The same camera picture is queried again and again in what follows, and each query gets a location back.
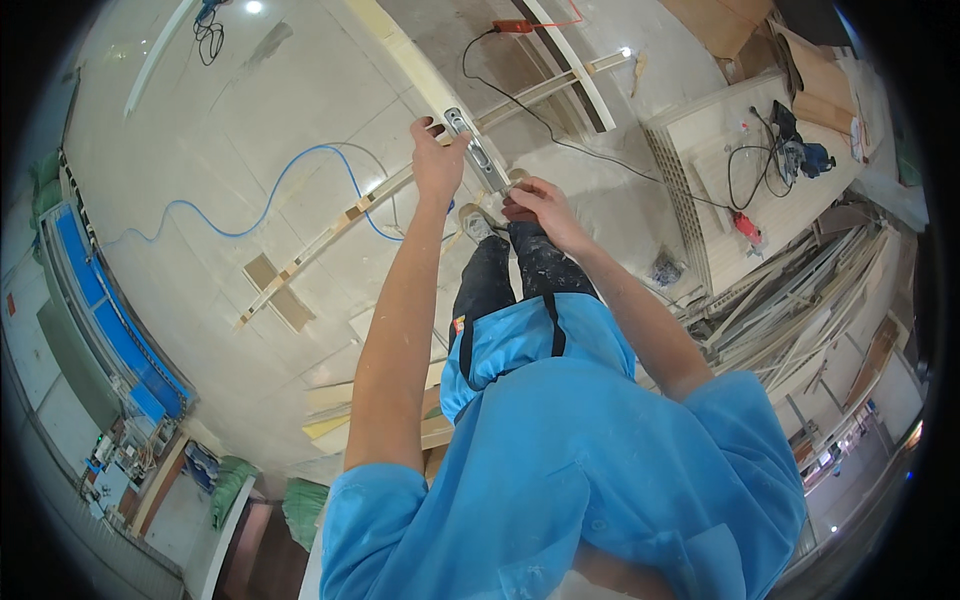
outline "blue machine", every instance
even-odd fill
[[[60,203],[41,217],[41,223],[41,243],[50,253],[60,292],[75,307],[73,318],[91,352],[101,357],[103,375],[114,389],[128,390],[122,399],[136,407],[144,425],[140,428],[149,434],[165,419],[179,419],[194,394],[131,319],[91,250],[77,208]]]

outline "black pants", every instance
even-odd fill
[[[584,270],[550,242],[540,225],[517,221],[510,223],[507,231],[516,250],[524,300],[551,292],[579,292],[598,298]],[[516,304],[507,272],[509,256],[510,243],[496,235],[480,242],[473,252],[461,275],[460,291],[453,302],[449,348],[453,348],[456,322],[461,317],[470,316],[477,320]]]

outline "white sneaker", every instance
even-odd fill
[[[458,216],[464,233],[478,245],[491,235],[496,235],[491,227],[493,219],[480,206],[465,204],[460,208]]]

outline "blue shirt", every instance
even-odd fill
[[[472,401],[432,489],[390,464],[334,482],[322,598],[544,598],[580,539],[658,567],[682,599],[774,584],[804,496],[756,377],[727,373],[673,402],[635,384],[601,302],[560,294],[557,308],[561,357],[542,299],[475,322],[471,377],[491,381],[479,394],[460,385],[458,336],[441,404],[452,418]]]

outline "red power tool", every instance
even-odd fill
[[[752,246],[751,253],[762,257],[763,249],[767,247],[767,244],[763,241],[763,234],[756,225],[747,218],[747,215],[740,211],[735,211],[733,213],[733,226],[737,231],[743,233],[744,237],[750,240]]]

